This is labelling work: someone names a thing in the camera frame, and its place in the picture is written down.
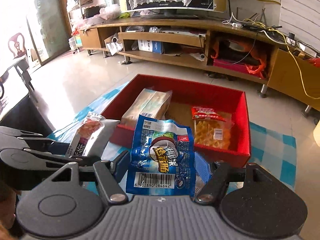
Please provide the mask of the white noodle snack bag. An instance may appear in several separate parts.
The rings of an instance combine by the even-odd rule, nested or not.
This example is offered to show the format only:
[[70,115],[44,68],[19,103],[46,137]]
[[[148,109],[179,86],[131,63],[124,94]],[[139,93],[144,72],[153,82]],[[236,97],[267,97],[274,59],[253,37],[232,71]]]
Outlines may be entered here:
[[104,116],[89,112],[68,147],[66,157],[99,157],[116,129],[120,120],[107,119]]

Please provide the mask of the blue sausage snack bag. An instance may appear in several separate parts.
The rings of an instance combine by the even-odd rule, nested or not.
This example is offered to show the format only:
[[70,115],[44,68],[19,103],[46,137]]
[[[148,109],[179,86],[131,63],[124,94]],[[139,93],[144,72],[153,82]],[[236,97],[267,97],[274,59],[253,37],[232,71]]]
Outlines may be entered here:
[[196,170],[190,127],[140,115],[132,141],[126,191],[145,196],[194,196]]

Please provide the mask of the red chip snack bag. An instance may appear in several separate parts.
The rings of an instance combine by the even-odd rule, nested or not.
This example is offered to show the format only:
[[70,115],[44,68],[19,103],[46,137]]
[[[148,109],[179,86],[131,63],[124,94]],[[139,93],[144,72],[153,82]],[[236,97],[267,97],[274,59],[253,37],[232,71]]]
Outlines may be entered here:
[[217,112],[213,108],[192,107],[191,115],[194,122],[195,144],[229,149],[231,129],[234,125],[230,113]]

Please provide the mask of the clear bread snack pack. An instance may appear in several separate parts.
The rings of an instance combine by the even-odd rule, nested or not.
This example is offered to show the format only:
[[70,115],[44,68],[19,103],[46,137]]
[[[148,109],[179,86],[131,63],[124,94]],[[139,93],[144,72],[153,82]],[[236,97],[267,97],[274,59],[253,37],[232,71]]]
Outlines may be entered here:
[[170,105],[172,91],[159,92],[144,88],[131,107],[124,113],[120,124],[135,128],[140,115],[153,119],[161,119]]

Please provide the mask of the blue white checkered cloth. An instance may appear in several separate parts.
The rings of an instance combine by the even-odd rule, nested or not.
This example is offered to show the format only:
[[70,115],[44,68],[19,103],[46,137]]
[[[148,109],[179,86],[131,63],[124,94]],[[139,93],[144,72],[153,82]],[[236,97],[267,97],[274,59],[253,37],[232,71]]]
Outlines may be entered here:
[[[96,98],[80,110],[74,119],[70,120],[64,127],[48,135],[48,138],[70,143],[88,112],[101,114],[103,109],[111,103],[126,85],[127,83],[124,83]],[[249,126],[251,132],[251,158],[249,161],[257,163],[291,190],[294,190],[297,169],[295,137],[264,128],[253,122],[250,122]]]

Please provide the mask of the red cardboard box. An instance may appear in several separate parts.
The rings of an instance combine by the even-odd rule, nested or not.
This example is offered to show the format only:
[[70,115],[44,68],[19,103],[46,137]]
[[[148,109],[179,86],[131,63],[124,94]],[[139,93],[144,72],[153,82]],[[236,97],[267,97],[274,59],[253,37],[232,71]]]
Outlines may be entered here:
[[225,161],[243,167],[251,157],[246,95],[243,91],[187,80],[137,75],[104,109],[102,115],[120,120],[143,89],[170,92],[163,119],[188,126],[195,151],[208,161]]

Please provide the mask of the red wooden chair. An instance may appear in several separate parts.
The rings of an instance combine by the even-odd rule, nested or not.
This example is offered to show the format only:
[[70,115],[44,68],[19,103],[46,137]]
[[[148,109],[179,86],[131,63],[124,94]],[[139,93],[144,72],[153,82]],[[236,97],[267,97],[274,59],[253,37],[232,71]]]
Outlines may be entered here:
[[25,39],[21,33],[17,33],[9,38],[8,48],[13,54],[14,59],[19,59],[27,55],[27,50],[25,48]]

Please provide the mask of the yellow trash bin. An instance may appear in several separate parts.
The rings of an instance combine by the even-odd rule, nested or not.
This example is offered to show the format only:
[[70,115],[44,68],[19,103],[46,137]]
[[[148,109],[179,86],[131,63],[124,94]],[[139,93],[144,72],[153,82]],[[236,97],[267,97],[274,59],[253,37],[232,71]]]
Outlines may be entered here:
[[313,130],[313,138],[316,144],[320,147],[320,125],[319,124]]

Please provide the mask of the white blue carton box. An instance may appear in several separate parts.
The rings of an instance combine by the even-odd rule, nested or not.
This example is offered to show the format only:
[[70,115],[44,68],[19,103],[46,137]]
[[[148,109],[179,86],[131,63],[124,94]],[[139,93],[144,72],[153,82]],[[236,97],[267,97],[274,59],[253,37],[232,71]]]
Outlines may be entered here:
[[138,40],[138,49],[158,54],[164,53],[164,48],[160,41]]

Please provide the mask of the orange plastic bag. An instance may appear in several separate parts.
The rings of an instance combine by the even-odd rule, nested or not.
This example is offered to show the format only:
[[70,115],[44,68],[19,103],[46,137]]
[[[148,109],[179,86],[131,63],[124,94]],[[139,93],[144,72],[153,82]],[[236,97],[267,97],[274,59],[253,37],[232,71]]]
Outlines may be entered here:
[[217,38],[211,45],[210,58],[217,67],[266,78],[267,53],[255,40]]

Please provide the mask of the wooden TV stand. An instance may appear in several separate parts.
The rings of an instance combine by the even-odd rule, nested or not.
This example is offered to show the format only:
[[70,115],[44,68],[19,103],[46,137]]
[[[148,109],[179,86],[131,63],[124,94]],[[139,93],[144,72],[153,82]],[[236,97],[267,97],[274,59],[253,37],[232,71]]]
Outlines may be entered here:
[[[261,84],[259,95],[274,89],[319,109],[319,58],[302,50],[302,43],[289,39],[276,28],[257,28],[246,24],[236,28],[213,20],[147,20],[127,18],[78,29],[82,46],[88,51],[109,52],[104,39],[118,33],[123,50],[118,54],[131,59],[196,68]],[[267,53],[266,78],[213,65],[211,45],[217,38],[255,40]],[[162,42],[164,53],[138,49],[138,40]]]

